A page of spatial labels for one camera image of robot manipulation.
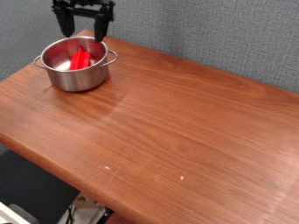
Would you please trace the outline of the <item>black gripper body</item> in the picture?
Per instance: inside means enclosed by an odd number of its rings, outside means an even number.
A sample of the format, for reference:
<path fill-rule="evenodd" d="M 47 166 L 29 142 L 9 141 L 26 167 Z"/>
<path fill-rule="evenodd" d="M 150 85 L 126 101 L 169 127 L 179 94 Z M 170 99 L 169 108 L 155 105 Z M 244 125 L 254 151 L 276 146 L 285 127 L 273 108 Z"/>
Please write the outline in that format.
<path fill-rule="evenodd" d="M 59 20 L 74 19 L 75 16 L 95 18 L 103 15 L 113 21 L 115 5 L 113 0 L 53 0 L 53 11 Z"/>

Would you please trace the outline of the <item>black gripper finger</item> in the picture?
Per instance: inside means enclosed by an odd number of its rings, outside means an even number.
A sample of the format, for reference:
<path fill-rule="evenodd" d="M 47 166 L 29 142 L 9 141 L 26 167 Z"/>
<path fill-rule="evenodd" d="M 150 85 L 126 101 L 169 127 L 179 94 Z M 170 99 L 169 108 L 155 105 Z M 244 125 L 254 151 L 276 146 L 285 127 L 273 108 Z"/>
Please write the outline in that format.
<path fill-rule="evenodd" d="M 55 8 L 54 12 L 57 14 L 62 33 L 66 37 L 70 37 L 75 32 L 74 15 L 71 14 L 70 10 L 66 8 Z"/>
<path fill-rule="evenodd" d="M 107 36 L 109 23 L 110 23 L 109 14 L 99 13 L 95 17 L 95 24 L 94 24 L 97 42 L 102 42 L 103 38 Z"/>

